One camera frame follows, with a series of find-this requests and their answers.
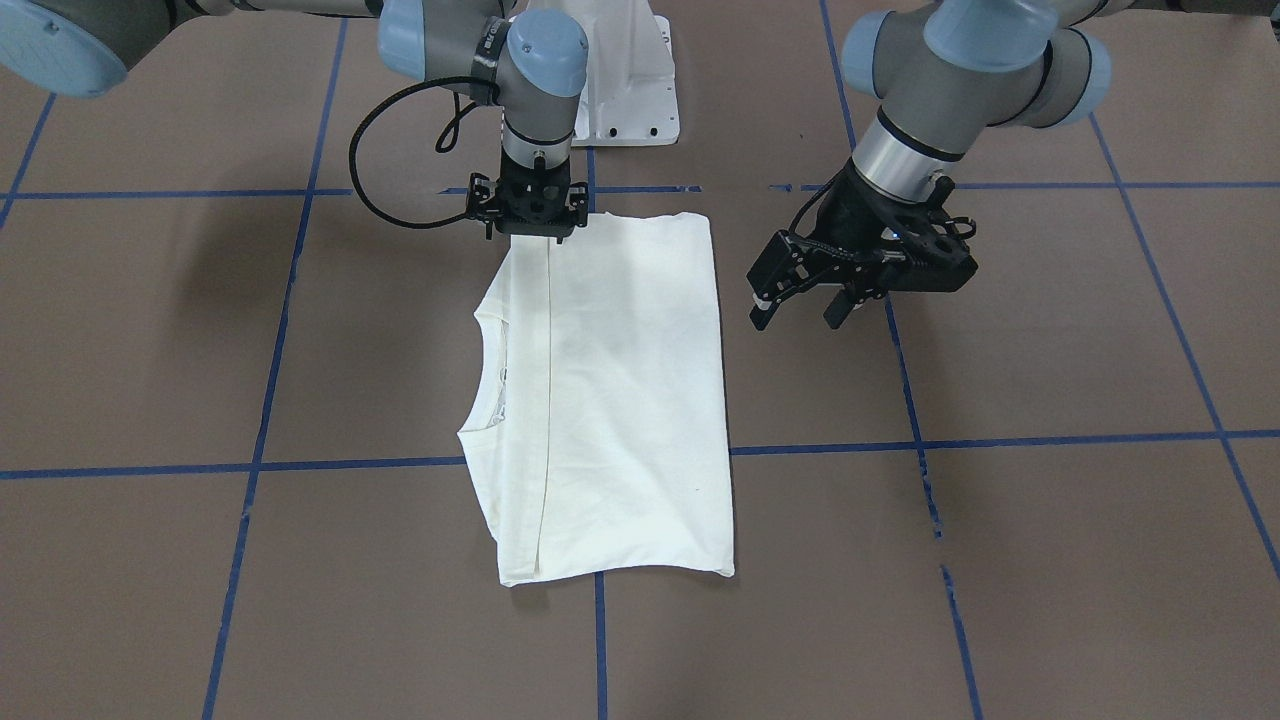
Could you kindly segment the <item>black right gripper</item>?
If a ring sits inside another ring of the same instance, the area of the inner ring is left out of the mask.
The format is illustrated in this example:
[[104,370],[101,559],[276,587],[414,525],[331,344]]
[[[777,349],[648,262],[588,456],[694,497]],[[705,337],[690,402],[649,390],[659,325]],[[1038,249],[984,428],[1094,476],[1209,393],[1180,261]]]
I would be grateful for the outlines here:
[[530,168],[503,158],[488,209],[500,233],[570,237],[579,228],[579,187],[572,183],[571,161],[556,167],[538,161]]

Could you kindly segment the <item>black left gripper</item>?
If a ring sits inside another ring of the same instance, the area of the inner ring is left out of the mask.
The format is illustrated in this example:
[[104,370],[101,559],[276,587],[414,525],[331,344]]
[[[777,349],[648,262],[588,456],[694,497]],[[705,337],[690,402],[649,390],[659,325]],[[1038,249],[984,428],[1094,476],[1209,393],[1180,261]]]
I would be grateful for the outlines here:
[[[887,291],[948,293],[977,273],[969,238],[977,223],[951,217],[945,201],[955,190],[946,174],[925,182],[925,200],[906,202],[882,193],[846,161],[820,201],[810,241],[831,249],[845,281],[874,296]],[[796,292],[754,292],[749,319],[763,332],[780,306]],[[831,329],[840,329],[858,299],[838,290],[823,311]]]

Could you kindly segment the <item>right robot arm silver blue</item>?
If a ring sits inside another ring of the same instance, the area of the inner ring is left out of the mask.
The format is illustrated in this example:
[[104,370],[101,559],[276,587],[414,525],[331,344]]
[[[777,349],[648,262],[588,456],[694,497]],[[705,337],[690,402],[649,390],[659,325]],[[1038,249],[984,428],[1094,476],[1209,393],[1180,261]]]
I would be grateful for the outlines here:
[[[590,190],[575,178],[571,143],[589,40],[562,10],[525,1],[5,1],[3,67],[50,94],[91,99],[236,29],[259,44],[252,59],[300,65],[317,59],[323,35],[348,24],[372,33],[376,61],[404,82],[347,143],[349,188],[367,211],[412,231],[468,222],[554,241],[586,227]],[[461,210],[412,220],[375,204],[358,164],[374,122],[425,92],[454,97],[438,152],[451,151],[465,118],[484,108],[499,117],[500,146],[494,170],[465,181]]]

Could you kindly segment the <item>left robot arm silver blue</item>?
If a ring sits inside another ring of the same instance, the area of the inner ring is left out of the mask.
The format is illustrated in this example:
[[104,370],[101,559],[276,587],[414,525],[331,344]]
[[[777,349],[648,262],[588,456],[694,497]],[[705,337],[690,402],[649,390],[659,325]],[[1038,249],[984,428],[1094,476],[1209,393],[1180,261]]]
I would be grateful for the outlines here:
[[1268,15],[1274,1],[937,1],[876,12],[847,32],[844,82],[879,101],[850,159],[804,204],[815,224],[777,231],[746,274],[750,319],[818,286],[840,328],[892,292],[948,293],[977,273],[977,224],[945,202],[984,129],[1053,128],[1092,113],[1112,78],[1087,20],[1125,10]]

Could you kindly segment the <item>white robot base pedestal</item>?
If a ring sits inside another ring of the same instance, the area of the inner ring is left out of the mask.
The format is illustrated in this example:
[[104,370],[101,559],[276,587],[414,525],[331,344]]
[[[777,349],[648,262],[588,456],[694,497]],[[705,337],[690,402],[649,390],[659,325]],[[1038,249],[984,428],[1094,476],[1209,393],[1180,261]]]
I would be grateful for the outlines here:
[[681,123],[669,22],[649,1],[529,1],[576,19],[588,36],[588,78],[573,147],[678,142]]

